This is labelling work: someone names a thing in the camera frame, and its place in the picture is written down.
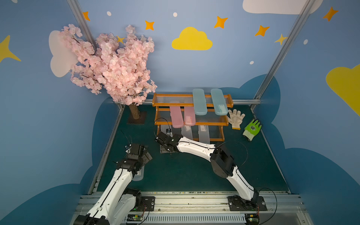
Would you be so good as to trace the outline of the clear pencil case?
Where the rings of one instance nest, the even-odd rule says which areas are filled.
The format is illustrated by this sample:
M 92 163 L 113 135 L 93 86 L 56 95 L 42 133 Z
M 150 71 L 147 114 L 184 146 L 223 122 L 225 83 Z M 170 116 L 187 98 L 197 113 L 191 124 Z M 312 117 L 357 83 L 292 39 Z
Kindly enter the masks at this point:
M 187 139 L 193 140 L 192 127 L 184 125 L 181 129 L 181 134 Z
M 208 125 L 198 126 L 198 138 L 199 138 L 199 142 L 210 144 L 210 132 Z
M 132 181 L 138 182 L 144 178 L 144 166 L 141 167 L 139 171 L 133 176 Z
M 160 131 L 163 132 L 164 134 L 168 135 L 168 136 L 171 136 L 171 137 L 173 135 L 172 129 L 168 125 L 161 125 L 160 126 Z

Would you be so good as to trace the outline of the pink pencil case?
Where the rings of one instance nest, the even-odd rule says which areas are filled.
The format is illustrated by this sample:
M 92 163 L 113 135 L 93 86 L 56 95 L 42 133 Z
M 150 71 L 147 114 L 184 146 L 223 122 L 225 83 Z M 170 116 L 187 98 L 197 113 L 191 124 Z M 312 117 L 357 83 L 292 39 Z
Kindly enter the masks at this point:
M 170 115 L 171 115 L 172 126 L 174 128 L 181 128 L 184 126 L 184 121 L 180 106 L 171 106 Z
M 196 115 L 193 106 L 184 107 L 184 125 L 194 126 L 196 124 Z

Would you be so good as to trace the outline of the blue pencil case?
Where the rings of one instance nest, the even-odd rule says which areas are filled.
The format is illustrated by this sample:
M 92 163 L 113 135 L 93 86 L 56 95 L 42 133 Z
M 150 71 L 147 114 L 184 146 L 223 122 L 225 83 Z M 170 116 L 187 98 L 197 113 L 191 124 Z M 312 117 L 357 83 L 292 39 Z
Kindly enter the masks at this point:
M 206 97 L 203 89 L 193 89 L 193 104 L 196 115 L 204 116 L 207 114 Z
M 211 98 L 215 114 L 219 116 L 225 116 L 228 114 L 227 103 L 224 94 L 221 89 L 212 89 Z

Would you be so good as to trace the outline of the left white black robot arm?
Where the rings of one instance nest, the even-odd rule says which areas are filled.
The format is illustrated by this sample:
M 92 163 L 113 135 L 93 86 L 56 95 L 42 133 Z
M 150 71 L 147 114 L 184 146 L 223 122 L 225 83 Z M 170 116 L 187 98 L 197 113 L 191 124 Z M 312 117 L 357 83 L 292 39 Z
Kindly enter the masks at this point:
M 120 225 L 129 212 L 141 208 L 141 191 L 128 188 L 128 185 L 150 160 L 152 156 L 147 146 L 131 144 L 129 153 L 117 163 L 113 177 L 102 196 L 86 215 L 79 215 L 73 224 Z

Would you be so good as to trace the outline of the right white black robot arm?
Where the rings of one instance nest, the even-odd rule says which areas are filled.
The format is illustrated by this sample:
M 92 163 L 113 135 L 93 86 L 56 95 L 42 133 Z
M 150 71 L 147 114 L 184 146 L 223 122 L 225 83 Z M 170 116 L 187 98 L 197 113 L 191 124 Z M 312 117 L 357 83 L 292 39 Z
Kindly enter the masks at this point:
M 245 204 L 252 207 L 257 205 L 258 191 L 247 182 L 235 164 L 231 152 L 221 144 L 197 142 L 182 135 L 169 136 L 163 132 L 159 132 L 156 142 L 168 151 L 188 153 L 206 159 L 217 176 L 226 178 L 233 185 Z

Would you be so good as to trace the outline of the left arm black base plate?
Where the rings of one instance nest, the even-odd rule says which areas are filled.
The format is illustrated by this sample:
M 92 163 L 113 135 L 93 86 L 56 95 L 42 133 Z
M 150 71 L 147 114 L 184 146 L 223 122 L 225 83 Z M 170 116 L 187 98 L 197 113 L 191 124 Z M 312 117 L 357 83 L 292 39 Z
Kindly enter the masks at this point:
M 154 207 L 154 196 L 142 196 L 141 198 L 137 197 L 135 207 L 131 210 L 131 212 L 153 212 Z

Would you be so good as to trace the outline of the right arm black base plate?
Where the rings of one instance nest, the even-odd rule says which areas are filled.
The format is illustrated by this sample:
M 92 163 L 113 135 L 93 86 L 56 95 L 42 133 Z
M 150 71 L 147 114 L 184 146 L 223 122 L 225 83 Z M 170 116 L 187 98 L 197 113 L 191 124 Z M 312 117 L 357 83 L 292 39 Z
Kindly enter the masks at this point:
M 267 211 L 267 206 L 265 200 L 262 196 L 257 198 L 257 202 L 248 201 L 240 198 L 239 196 L 228 196 L 228 205 L 230 211 L 232 212 L 240 212 L 240 211 L 249 211 L 249 212 L 257 212 L 257 211 Z

